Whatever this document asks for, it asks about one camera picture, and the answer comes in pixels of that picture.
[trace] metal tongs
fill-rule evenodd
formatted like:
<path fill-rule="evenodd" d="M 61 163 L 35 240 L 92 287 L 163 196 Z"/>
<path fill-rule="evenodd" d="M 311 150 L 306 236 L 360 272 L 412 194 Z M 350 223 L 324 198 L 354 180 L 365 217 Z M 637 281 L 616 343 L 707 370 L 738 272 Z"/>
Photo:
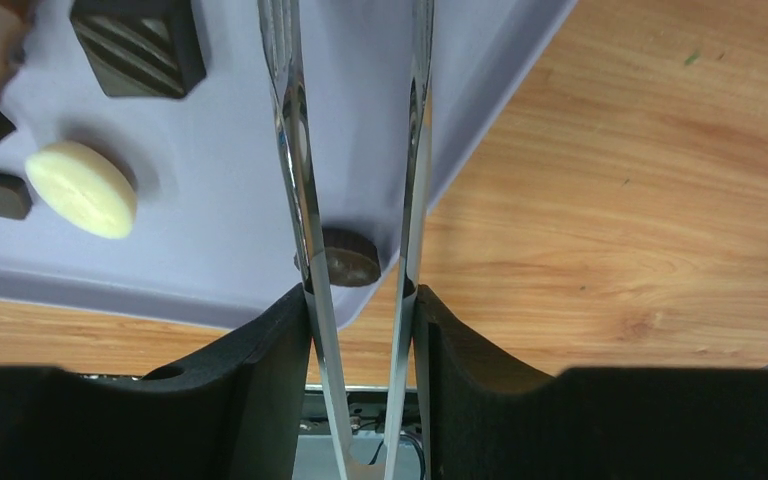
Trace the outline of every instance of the metal tongs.
<path fill-rule="evenodd" d="M 302 62 L 298 0 L 258 0 L 263 52 L 272 80 L 275 133 L 296 236 L 314 346 L 322 377 L 328 421 L 340 478 L 393 479 L 407 384 L 419 260 L 431 178 L 431 37 L 434 0 L 414 0 L 410 127 L 405 181 L 400 281 L 393 328 L 393 351 L 384 427 L 386 458 L 363 465 L 350 453 L 346 385 L 337 342 L 334 304 L 316 196 Z"/>

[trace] tray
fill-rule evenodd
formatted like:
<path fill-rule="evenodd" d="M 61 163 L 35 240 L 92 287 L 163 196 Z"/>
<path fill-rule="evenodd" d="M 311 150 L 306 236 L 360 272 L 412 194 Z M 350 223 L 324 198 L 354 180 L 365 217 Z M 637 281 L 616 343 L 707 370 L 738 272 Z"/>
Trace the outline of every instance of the tray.
<path fill-rule="evenodd" d="M 1 108 L 0 170 L 77 140 L 137 187 L 131 235 L 105 240 L 40 199 L 0 219 L 0 298 L 234 328 L 299 282 L 255 2 L 193 0 L 207 78 L 182 101 L 105 97 L 69 24 L 43 0 Z M 447 0 L 436 9 L 430 205 L 572 9 L 573 0 Z M 407 152 L 406 0 L 302 2 L 310 136 L 323 224 L 370 238 L 392 267 Z M 338 327 L 376 290 L 333 290 Z"/>

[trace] white chocolate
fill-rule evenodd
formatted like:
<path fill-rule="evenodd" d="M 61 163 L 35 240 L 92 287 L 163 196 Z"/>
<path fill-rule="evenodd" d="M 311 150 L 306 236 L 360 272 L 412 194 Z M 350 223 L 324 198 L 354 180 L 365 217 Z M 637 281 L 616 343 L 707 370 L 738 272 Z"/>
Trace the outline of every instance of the white chocolate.
<path fill-rule="evenodd" d="M 25 161 L 39 196 L 63 218 L 104 238 L 125 238 L 134 227 L 137 195 L 110 161 L 76 142 L 51 144 Z"/>

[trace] green mark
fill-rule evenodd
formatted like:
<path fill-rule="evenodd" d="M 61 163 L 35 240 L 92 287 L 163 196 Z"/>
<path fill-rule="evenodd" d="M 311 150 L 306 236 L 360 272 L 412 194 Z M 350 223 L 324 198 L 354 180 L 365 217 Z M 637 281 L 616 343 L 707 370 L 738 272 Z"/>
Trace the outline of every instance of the green mark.
<path fill-rule="evenodd" d="M 688 67 L 690 65 L 693 65 L 696 62 L 696 60 L 699 60 L 699 57 L 701 57 L 701 56 L 702 56 L 702 54 L 699 53 L 699 50 L 696 50 L 695 52 L 690 54 L 689 57 L 687 57 L 687 60 L 684 61 L 684 66 Z"/>

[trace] wooden table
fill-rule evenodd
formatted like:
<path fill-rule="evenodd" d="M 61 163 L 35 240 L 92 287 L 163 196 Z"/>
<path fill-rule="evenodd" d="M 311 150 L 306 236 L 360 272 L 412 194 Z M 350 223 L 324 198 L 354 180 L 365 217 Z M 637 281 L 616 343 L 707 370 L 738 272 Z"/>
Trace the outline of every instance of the wooden table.
<path fill-rule="evenodd" d="M 424 247 L 422 281 L 548 372 L 768 363 L 768 0 L 582 0 Z M 349 383 L 386 384 L 394 290 L 341 333 Z M 0 363 L 141 374 L 220 334 L 0 302 Z"/>

